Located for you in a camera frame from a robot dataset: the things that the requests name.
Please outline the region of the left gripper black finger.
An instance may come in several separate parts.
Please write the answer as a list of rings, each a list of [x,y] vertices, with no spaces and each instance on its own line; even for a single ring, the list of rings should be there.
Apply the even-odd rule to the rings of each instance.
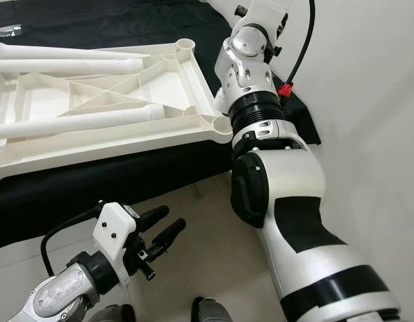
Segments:
[[[138,217],[138,229],[139,230],[149,230],[156,223],[167,217],[170,213],[170,208],[166,205],[161,205],[156,208],[151,209],[139,214]]]
[[[167,228],[152,240],[152,254],[163,254],[167,249],[175,242],[177,236],[185,230],[187,223],[185,219],[176,219],[174,223],[170,224]]]

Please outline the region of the black table cloth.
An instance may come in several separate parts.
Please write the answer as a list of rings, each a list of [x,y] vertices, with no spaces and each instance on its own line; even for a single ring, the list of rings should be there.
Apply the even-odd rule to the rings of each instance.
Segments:
[[[135,0],[109,8],[99,27],[87,24],[86,0],[65,0],[57,9],[78,9],[70,25],[44,21],[32,33],[64,32],[68,45],[47,40],[5,40],[5,45],[82,50],[195,43],[195,60],[213,93],[222,83],[215,73],[221,45],[231,35],[224,18],[197,0]],[[228,144],[195,142],[124,154],[20,174],[0,180],[0,248],[38,238],[102,202],[139,203],[231,168]]]

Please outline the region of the grey left robot foot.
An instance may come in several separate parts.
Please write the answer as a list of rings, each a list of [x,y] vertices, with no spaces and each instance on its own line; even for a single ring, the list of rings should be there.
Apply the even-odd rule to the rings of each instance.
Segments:
[[[88,322],[137,322],[136,312],[130,304],[109,305],[97,311]]]

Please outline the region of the grey robot foot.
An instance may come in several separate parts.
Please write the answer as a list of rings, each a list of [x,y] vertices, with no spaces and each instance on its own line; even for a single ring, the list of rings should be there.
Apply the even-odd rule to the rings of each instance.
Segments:
[[[97,311],[88,322],[137,322],[136,312],[130,304],[109,305]]]
[[[232,322],[232,318],[219,301],[195,297],[191,306],[191,322]]]

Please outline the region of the grey right robot foot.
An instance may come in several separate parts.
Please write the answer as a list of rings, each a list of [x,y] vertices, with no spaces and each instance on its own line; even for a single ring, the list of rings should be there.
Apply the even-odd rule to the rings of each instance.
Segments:
[[[195,297],[191,306],[191,322],[232,322],[232,318],[219,301]]]

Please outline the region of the white plastic table top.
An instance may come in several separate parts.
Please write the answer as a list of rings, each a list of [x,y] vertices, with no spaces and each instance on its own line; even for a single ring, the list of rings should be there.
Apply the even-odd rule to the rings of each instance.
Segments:
[[[0,139],[0,180],[160,148],[231,140],[230,119],[213,93],[189,39],[93,51],[149,54],[134,74],[0,72],[0,125],[160,104],[164,119],[37,137]]]

